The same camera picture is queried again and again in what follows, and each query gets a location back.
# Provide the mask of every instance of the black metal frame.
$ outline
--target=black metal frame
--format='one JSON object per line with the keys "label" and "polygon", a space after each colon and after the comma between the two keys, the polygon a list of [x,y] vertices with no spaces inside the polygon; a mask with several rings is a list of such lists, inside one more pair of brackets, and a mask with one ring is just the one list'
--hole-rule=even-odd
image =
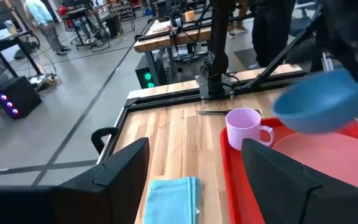
{"label": "black metal frame", "polygon": [[22,41],[19,38],[19,37],[22,37],[22,36],[27,35],[27,34],[33,35],[33,33],[31,31],[25,31],[25,32],[21,32],[19,34],[15,34],[15,35],[0,39],[0,60],[5,65],[5,67],[9,70],[9,72],[12,74],[13,77],[18,77],[17,73],[12,68],[11,64],[5,59],[5,57],[2,55],[1,52],[3,50],[5,50],[5,49],[9,48],[9,47],[12,47],[12,46],[16,45],[16,44],[23,51],[25,57],[28,59],[30,64],[33,66],[35,72],[37,72],[37,75],[42,74],[42,72],[40,71],[39,67],[34,62],[34,60],[32,59],[31,55],[28,53],[28,51],[26,50],[26,48],[24,47]]}
{"label": "black metal frame", "polygon": [[95,16],[95,18],[96,18],[96,20],[98,22],[99,28],[103,29],[103,25],[102,25],[101,19],[99,17],[99,14],[95,13],[92,7],[85,7],[83,9],[79,10],[79,11],[67,12],[64,16],[62,16],[62,20],[64,20],[64,21],[69,20],[73,24],[74,31],[77,34],[77,38],[80,41],[80,43],[76,44],[75,47],[92,46],[92,43],[87,43],[86,44],[86,43],[83,42],[78,28],[76,26],[74,26],[74,20],[78,19],[78,18],[82,18],[82,17],[85,17],[86,22],[90,26],[91,21],[90,21],[90,19],[88,17],[88,12],[93,12],[94,13],[94,16]]}

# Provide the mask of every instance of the pink mug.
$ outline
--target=pink mug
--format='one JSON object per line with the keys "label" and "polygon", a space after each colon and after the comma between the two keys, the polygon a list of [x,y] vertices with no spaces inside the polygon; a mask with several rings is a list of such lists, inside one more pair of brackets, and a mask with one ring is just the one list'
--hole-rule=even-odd
{"label": "pink mug", "polygon": [[[253,109],[237,108],[226,115],[226,129],[229,144],[234,149],[241,151],[242,140],[251,138],[255,141],[269,146],[273,143],[273,129],[268,126],[260,125],[260,114]],[[270,141],[260,140],[260,132],[267,131],[270,135]]]}

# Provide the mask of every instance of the sneaker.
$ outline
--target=sneaker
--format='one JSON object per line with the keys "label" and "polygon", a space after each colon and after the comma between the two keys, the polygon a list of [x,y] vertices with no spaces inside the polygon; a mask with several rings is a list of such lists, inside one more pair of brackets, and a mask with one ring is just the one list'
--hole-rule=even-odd
{"label": "sneaker", "polygon": [[249,70],[255,70],[260,68],[262,67],[258,63],[249,66]]}
{"label": "sneaker", "polygon": [[60,49],[61,52],[67,52],[67,51],[71,51],[70,48],[66,47],[66,46],[63,46],[62,49]]}
{"label": "sneaker", "polygon": [[230,39],[236,38],[236,34],[234,33],[234,30],[229,31],[229,38]]}
{"label": "sneaker", "polygon": [[67,54],[65,52],[56,52],[58,56],[66,56]]}
{"label": "sneaker", "polygon": [[84,41],[84,43],[85,43],[85,44],[92,44],[92,43],[95,42],[95,41],[96,41],[95,38],[90,38],[90,39],[86,39],[86,40]]}
{"label": "sneaker", "polygon": [[241,26],[236,26],[236,29],[237,30],[241,30],[241,31],[243,31],[243,32],[248,32],[248,29],[247,28],[245,28],[243,25],[241,25]]}

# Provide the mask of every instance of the mug handle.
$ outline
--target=mug handle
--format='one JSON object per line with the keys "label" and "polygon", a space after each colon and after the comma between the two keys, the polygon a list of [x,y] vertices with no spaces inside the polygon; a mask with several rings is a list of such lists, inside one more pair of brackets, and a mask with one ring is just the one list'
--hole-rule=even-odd
{"label": "mug handle", "polygon": [[273,140],[274,140],[273,128],[268,127],[268,126],[261,126],[260,130],[268,132],[268,134],[270,135],[270,141],[267,142],[267,141],[260,140],[259,143],[261,143],[261,144],[263,144],[265,146],[270,146],[273,143]]}

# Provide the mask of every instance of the light blue shirt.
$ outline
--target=light blue shirt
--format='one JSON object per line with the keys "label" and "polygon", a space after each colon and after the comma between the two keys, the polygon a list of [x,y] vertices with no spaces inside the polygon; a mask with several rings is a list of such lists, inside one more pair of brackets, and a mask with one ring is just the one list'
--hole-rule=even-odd
{"label": "light blue shirt", "polygon": [[53,21],[47,7],[41,0],[26,0],[25,3],[38,25],[46,26],[47,21]]}

